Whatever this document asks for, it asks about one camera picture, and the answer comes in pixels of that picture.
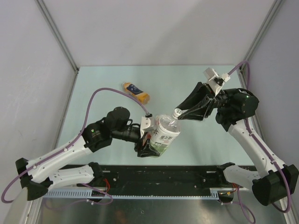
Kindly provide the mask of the green label tea bottle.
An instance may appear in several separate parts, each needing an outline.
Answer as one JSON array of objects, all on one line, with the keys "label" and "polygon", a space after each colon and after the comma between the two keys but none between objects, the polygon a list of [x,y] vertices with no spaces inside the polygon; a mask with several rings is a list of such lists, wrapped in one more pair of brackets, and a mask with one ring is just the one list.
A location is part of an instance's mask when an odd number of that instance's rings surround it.
[{"label": "green label tea bottle", "polygon": [[180,132],[180,124],[177,119],[166,114],[157,115],[154,129],[150,132],[149,142],[150,149],[153,149],[156,155],[151,157],[160,157]]}]

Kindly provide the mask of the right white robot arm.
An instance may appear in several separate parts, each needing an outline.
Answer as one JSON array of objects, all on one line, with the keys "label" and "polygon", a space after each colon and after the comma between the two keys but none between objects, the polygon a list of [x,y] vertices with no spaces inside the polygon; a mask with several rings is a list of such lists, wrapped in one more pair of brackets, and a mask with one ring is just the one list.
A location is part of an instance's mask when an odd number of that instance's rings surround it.
[{"label": "right white robot arm", "polygon": [[216,183],[220,187],[235,183],[249,189],[260,204],[267,206],[291,197],[299,170],[278,158],[249,125],[248,119],[255,115],[258,104],[258,98],[249,90],[234,88],[214,92],[209,84],[199,82],[174,109],[173,116],[178,120],[203,121],[216,109],[216,122],[241,145],[256,168],[250,171],[226,163],[220,166]]}]

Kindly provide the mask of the white green tea cap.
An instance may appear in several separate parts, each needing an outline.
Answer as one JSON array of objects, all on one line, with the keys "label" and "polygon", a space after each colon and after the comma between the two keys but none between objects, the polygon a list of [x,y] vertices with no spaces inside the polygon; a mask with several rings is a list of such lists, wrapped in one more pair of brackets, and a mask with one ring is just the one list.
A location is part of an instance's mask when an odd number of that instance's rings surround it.
[{"label": "white green tea cap", "polygon": [[182,110],[179,108],[175,108],[173,110],[172,116],[177,119],[182,114]]}]

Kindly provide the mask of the orange milk tea bottle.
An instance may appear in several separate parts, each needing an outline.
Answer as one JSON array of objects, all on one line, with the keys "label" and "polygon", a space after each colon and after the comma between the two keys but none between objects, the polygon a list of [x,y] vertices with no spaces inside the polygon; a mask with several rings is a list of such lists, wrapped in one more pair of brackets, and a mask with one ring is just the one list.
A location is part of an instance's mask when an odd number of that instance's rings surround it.
[{"label": "orange milk tea bottle", "polygon": [[140,90],[138,87],[136,87],[134,84],[130,82],[124,82],[122,84],[123,90],[133,96],[135,99],[137,99],[141,104],[146,105],[149,100],[150,96],[146,92]]}]

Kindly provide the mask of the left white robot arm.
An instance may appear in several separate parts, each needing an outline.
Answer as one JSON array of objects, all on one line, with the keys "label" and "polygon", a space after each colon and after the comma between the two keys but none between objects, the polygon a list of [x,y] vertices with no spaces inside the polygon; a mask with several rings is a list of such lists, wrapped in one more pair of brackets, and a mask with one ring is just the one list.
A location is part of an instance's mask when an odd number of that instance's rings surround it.
[{"label": "left white robot arm", "polygon": [[116,107],[106,117],[87,125],[81,134],[65,145],[36,159],[18,159],[15,165],[21,187],[27,191],[27,201],[36,200],[52,189],[68,185],[101,185],[103,172],[98,163],[90,162],[68,169],[65,166],[110,146],[113,139],[134,143],[138,157],[158,156],[159,153],[149,146],[149,132],[154,124],[152,114],[142,117],[137,124],[133,123],[128,109]]}]

